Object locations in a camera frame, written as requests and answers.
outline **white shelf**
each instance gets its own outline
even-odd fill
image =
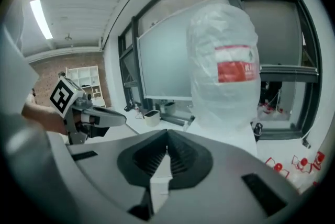
[[[93,93],[93,96],[95,96],[95,98],[92,98],[94,105],[106,106],[101,91],[98,66],[66,69],[66,76],[87,93]]]

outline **ceiling light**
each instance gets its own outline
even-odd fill
[[[33,15],[35,16],[35,19],[37,21],[37,24],[40,27],[44,37],[47,40],[52,39],[52,34],[51,34],[50,29],[48,27],[46,18],[44,17],[41,1],[40,0],[31,1],[30,6],[31,6],[31,10],[33,12]]]

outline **black window frame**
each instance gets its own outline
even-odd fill
[[[143,96],[143,88],[141,83],[138,51],[137,51],[137,38],[138,35],[138,19],[141,18],[147,11],[149,11],[154,5],[156,5],[160,0],[149,1],[134,17],[132,17],[131,22],[123,31],[123,33],[118,38],[119,41],[119,55],[120,55],[120,68],[122,59],[132,50],[134,51],[134,62],[136,66],[136,82],[124,83],[124,78],[122,77],[122,83],[124,84],[125,97],[127,104],[129,103],[129,98],[131,97],[130,87],[137,86],[139,89],[141,106],[144,109],[152,109],[152,100],[145,99]],[[233,6],[243,9],[243,0],[228,0]],[[299,19],[302,31],[304,33],[304,38],[309,44],[309,55],[315,68],[298,67],[296,69],[290,69],[287,66],[276,66],[269,67],[263,65],[260,71],[260,76],[262,81],[289,81],[289,82],[306,82],[306,90],[303,107],[301,109],[301,115],[297,125],[292,125],[289,129],[268,129],[263,131],[261,139],[263,140],[280,140],[280,139],[294,139],[303,137],[306,132],[313,125],[315,116],[318,110],[320,94],[321,94],[321,84],[322,84],[322,59],[319,40],[316,34],[316,29],[311,18],[311,15],[303,0],[285,0],[290,2],[295,2],[299,11]],[[128,30],[132,30],[132,46],[131,49],[127,48],[125,45],[125,34]]]

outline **desk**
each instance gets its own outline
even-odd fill
[[[146,125],[145,120],[136,119],[137,112],[135,110],[124,111],[121,109],[115,109],[118,113],[121,113],[127,117],[126,124],[133,129],[136,133],[142,134],[154,130],[162,129],[173,129],[177,131],[183,131],[183,127],[171,124],[169,122],[161,120],[158,125],[155,127],[150,127]],[[238,132],[235,132],[233,135],[222,135],[222,133],[212,133],[208,132],[205,129],[202,129],[195,119],[189,128],[187,129],[188,133],[192,133],[204,138],[212,139],[218,142],[227,143],[243,149],[249,152],[251,155],[257,157],[257,147],[256,141],[253,135],[253,131],[250,125],[247,125],[245,128],[240,129]]]

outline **plastic bottle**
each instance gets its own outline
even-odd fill
[[[210,4],[191,19],[187,50],[193,110],[207,130],[250,124],[260,98],[257,34],[249,16],[228,4]]]
[[[307,190],[312,186],[318,185],[318,182],[316,180],[318,177],[318,173],[321,170],[321,164],[324,161],[324,159],[325,155],[321,151],[318,151],[314,163],[311,164],[311,171],[309,173],[309,177],[306,178],[306,180],[299,185],[298,190],[300,193],[303,193],[305,190]]]
[[[302,187],[310,180],[313,180],[312,164],[307,158],[299,160],[297,156],[293,156],[290,168],[290,174],[287,178],[301,192]]]

